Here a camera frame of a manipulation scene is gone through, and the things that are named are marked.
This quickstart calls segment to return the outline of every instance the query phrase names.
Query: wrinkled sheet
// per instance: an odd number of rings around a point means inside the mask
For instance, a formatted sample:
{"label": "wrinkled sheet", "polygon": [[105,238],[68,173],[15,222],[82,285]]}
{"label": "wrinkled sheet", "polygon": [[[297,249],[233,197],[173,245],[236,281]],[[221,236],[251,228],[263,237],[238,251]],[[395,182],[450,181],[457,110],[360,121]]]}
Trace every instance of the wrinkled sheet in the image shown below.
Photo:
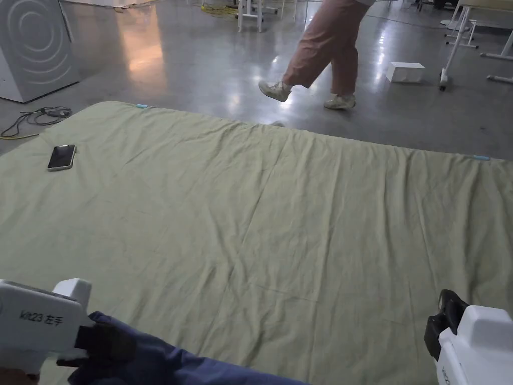
{"label": "wrinkled sheet", "polygon": [[502,160],[107,102],[2,156],[0,198],[2,278],[88,279],[89,311],[314,384],[436,383],[443,288],[513,310]]}

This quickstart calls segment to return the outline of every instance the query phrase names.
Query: blue clip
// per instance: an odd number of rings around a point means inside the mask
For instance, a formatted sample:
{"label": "blue clip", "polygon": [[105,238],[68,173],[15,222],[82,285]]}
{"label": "blue clip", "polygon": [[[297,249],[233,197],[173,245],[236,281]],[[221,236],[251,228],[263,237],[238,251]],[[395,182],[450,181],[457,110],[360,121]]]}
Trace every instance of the blue clip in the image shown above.
{"label": "blue clip", "polygon": [[490,160],[489,157],[484,157],[482,155],[472,155],[472,157],[477,160]]}

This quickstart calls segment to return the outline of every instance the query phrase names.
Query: concentric circle pattern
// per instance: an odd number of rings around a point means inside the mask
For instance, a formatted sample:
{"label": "concentric circle pattern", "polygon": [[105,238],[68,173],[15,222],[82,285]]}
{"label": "concentric circle pattern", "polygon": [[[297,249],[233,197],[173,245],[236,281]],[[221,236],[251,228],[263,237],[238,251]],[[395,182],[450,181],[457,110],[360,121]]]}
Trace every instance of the concentric circle pattern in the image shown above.
{"label": "concentric circle pattern", "polygon": [[0,34],[7,39],[4,44],[11,47],[24,82],[54,83],[71,69],[61,19],[57,0],[0,0]]}

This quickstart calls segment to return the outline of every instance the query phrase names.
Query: white box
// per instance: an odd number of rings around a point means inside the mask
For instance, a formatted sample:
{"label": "white box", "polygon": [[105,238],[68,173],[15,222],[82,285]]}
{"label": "white box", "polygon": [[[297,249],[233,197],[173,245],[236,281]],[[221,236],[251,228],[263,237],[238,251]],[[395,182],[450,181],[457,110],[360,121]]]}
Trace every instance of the white box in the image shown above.
{"label": "white box", "polygon": [[425,67],[420,63],[391,62],[386,78],[391,82],[418,83],[422,79]]}

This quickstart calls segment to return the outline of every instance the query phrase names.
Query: smartphone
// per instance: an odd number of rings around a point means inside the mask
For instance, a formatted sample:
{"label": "smartphone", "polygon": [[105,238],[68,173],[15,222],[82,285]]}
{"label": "smartphone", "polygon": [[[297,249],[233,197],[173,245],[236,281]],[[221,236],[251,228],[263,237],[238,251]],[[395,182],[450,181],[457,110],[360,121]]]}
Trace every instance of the smartphone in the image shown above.
{"label": "smartphone", "polygon": [[66,146],[56,146],[53,148],[50,162],[48,162],[48,171],[59,171],[73,167],[73,158],[75,157],[76,146],[68,144]]}

